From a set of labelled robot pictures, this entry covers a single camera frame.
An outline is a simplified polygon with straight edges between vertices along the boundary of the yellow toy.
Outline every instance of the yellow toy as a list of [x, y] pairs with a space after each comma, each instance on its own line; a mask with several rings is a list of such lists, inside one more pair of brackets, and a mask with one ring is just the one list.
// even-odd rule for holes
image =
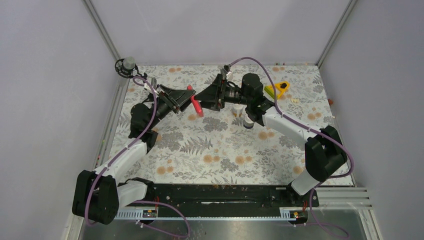
[[[290, 83], [287, 81], [282, 81], [275, 84], [275, 89], [279, 91], [277, 92], [277, 99], [281, 98], [281, 96], [284, 94], [284, 92], [290, 87]], [[274, 90], [272, 85], [265, 86], [263, 88], [267, 94], [269, 94], [272, 98], [274, 98]]]

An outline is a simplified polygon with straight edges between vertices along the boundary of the floral pattern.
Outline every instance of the floral pattern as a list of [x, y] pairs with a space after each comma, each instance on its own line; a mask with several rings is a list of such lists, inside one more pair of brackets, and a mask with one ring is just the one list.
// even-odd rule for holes
[[[220, 68], [217, 65], [139, 66], [141, 72], [155, 77], [158, 84], [174, 89], [191, 85], [198, 92], [212, 83]], [[275, 83], [290, 83], [288, 91], [278, 100], [280, 109], [319, 128], [334, 126], [316, 66], [266, 68]], [[264, 86], [269, 85], [257, 65], [235, 65], [231, 70], [233, 82], [238, 85], [247, 73], [258, 74]], [[129, 83], [109, 158], [124, 147], [130, 133], [131, 108], [147, 95], [142, 87]], [[192, 106], [178, 114], [171, 112], [153, 128], [158, 132], [155, 146], [125, 177], [156, 183], [285, 185], [305, 169], [304, 146], [259, 124], [252, 129], [244, 128], [243, 117], [234, 117], [231, 108], [232, 104], [227, 103], [220, 112], [204, 109], [204, 117], [198, 117]], [[347, 170], [344, 165], [336, 174]], [[352, 185], [353, 182], [350, 177], [344, 177], [329, 179], [325, 184]]]

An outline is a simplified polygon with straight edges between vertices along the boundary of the white wall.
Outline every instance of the white wall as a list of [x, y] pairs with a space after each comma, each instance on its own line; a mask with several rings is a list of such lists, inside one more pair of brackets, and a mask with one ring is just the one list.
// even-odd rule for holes
[[349, 0], [93, 0], [122, 57], [138, 63], [315, 63]]
[[424, 1], [358, 1], [321, 68], [385, 240], [422, 239]]
[[58, 240], [117, 75], [81, 0], [0, 3], [0, 239]]

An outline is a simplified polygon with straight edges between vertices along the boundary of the red marker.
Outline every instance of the red marker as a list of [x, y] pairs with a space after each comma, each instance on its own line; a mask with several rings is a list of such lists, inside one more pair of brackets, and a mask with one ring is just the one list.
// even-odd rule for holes
[[[191, 85], [188, 85], [187, 86], [187, 89], [188, 90], [193, 90], [193, 88], [192, 88]], [[193, 103], [194, 110], [196, 110], [197, 115], [199, 115], [199, 117], [202, 118], [203, 117], [203, 110], [202, 110], [202, 106], [200, 106], [199, 101], [198, 100], [195, 100], [195, 96], [194, 95], [191, 96], [190, 99], [191, 99], [191, 102]]]

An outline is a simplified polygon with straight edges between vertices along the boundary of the gray floor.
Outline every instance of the gray floor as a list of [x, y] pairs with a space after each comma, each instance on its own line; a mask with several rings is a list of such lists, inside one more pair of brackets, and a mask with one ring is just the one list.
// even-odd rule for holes
[[[355, 210], [316, 211], [321, 222], [337, 224], [350, 233], [351, 240], [366, 239], [361, 219]], [[283, 240], [283, 239], [337, 239], [328, 235], [319, 226], [288, 227], [283, 221], [190, 221], [192, 228], [189, 240]], [[183, 221], [156, 221], [155, 227], [175, 234], [184, 234]], [[331, 228], [342, 235], [338, 229]], [[135, 225], [134, 221], [115, 220], [109, 225], [96, 224], [84, 227], [80, 240], [170, 240], [173, 237]]]

